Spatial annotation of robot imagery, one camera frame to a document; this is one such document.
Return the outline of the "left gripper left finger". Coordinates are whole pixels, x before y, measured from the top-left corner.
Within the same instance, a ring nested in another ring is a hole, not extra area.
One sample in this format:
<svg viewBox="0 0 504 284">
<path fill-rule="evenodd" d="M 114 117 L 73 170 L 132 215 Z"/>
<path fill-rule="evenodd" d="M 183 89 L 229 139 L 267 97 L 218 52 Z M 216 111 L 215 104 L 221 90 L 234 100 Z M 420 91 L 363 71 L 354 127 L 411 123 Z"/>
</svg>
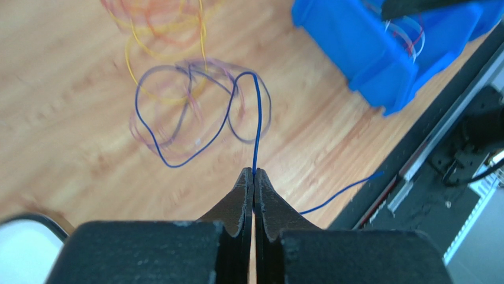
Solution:
<svg viewBox="0 0 504 284">
<path fill-rule="evenodd" d="M 246 283 L 253 172 L 194 221 L 92 221 L 66 240 L 48 283 Z"/>
</svg>

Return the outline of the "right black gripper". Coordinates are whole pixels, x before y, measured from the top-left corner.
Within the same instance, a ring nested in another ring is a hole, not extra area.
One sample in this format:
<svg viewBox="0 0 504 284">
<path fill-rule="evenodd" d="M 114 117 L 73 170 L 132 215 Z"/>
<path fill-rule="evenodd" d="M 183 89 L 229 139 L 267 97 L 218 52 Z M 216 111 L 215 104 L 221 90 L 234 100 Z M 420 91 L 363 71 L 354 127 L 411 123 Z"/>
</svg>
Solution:
<svg viewBox="0 0 504 284">
<path fill-rule="evenodd" d="M 469 0 L 386 0 L 381 6 L 381 18 L 383 20 L 392 20 L 466 2 L 469 2 Z"/>
</svg>

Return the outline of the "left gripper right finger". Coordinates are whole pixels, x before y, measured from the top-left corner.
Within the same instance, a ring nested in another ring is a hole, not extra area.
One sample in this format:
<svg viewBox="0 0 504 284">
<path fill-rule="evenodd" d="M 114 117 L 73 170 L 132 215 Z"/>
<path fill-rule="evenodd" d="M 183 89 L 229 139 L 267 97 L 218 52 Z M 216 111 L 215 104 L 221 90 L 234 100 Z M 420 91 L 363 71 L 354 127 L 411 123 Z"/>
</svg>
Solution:
<svg viewBox="0 0 504 284">
<path fill-rule="evenodd" d="M 419 231 L 323 230 L 297 213 L 267 173 L 254 176 L 258 283 L 451 283 Z"/>
</svg>

